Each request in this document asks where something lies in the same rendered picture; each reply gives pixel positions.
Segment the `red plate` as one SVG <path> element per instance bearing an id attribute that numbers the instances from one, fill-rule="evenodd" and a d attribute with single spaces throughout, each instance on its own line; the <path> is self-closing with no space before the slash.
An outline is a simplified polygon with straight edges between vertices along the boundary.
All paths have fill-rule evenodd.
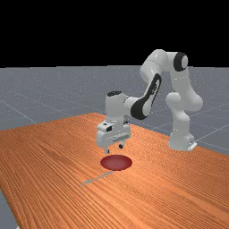
<path id="1" fill-rule="evenodd" d="M 124 155 L 111 155 L 104 157 L 100 164 L 111 171 L 122 171 L 129 168 L 132 165 L 132 161 Z"/>

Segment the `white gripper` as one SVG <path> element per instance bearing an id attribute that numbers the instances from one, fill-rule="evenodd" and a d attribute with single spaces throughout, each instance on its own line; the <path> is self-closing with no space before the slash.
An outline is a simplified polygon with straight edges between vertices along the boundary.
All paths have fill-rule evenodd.
<path id="1" fill-rule="evenodd" d="M 131 126 L 127 119 L 122 121 L 104 121 L 97 126 L 97 145 L 105 149 L 109 154 L 109 146 L 120 142 L 119 148 L 123 148 L 124 142 L 131 137 Z"/>

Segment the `grey fork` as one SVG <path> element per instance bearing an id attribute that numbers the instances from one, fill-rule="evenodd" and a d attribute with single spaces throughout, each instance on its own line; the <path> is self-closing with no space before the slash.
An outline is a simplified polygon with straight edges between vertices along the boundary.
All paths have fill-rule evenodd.
<path id="1" fill-rule="evenodd" d="M 110 172 L 107 172 L 105 174 L 101 174 L 100 176 L 96 177 L 96 178 L 90 178 L 90 179 L 87 179 L 85 182 L 81 183 L 80 186 L 86 186 L 87 184 L 91 183 L 91 182 L 94 182 L 94 181 L 97 181 L 99 179 L 102 179 L 110 174 L 113 174 L 114 171 L 110 171 Z"/>

